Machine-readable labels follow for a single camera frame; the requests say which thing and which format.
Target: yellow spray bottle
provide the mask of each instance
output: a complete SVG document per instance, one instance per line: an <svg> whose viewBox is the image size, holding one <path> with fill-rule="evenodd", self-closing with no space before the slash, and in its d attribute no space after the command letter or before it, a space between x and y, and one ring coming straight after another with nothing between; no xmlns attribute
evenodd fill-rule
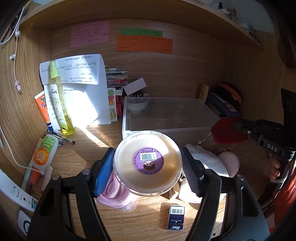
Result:
<svg viewBox="0 0 296 241"><path fill-rule="evenodd" d="M61 77L58 76L56 61L49 62L50 79L49 92L57 115L57 120L64 135L72 135L75 132L71 118L68 114Z"/></svg>

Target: human hand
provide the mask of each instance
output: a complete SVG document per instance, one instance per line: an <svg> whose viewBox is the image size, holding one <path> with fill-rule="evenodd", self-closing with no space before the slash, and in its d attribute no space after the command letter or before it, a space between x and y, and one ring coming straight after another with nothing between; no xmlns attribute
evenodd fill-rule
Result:
<svg viewBox="0 0 296 241"><path fill-rule="evenodd" d="M280 168L281 163L278 161L278 159L275 157L275 155L269 155L269 160L270 160L270 171L269 171L269 178L271 180L275 180L279 175L280 172L278 168Z"/></svg>

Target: lotion bottle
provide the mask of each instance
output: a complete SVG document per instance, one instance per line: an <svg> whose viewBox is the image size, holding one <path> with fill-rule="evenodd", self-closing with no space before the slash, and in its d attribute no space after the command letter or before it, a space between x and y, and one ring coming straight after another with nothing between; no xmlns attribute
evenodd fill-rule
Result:
<svg viewBox="0 0 296 241"><path fill-rule="evenodd" d="M50 79L49 92L52 97L57 120L65 136L72 135L75 132L71 118L68 114L61 77L58 76L56 61L49 62Z"/></svg>
<svg viewBox="0 0 296 241"><path fill-rule="evenodd" d="M38 146L33 157L33 167L46 172L57 151L59 140L53 135L46 135Z"/></svg>

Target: green sticky note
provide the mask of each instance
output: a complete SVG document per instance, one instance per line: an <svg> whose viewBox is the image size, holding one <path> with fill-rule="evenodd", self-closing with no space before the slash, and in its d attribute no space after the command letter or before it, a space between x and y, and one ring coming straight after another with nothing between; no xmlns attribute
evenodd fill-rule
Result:
<svg viewBox="0 0 296 241"><path fill-rule="evenodd" d="M142 35L142 36L153 36L153 37L162 37L163 32L153 29L145 28L123 28L121 31L122 35Z"/></svg>

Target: barcode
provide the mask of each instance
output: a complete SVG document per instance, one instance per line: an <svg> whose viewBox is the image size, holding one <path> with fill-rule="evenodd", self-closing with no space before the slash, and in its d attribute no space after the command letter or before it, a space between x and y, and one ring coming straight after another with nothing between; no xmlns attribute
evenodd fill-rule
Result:
<svg viewBox="0 0 296 241"><path fill-rule="evenodd" d="M31 205L32 209L36 209L37 204L38 204L38 201L32 199L32 205Z"/></svg>
<svg viewBox="0 0 296 241"><path fill-rule="evenodd" d="M171 207L170 214L184 214L185 207Z"/></svg>
<svg viewBox="0 0 296 241"><path fill-rule="evenodd" d="M140 159L147 160L156 160L156 152L140 153Z"/></svg>

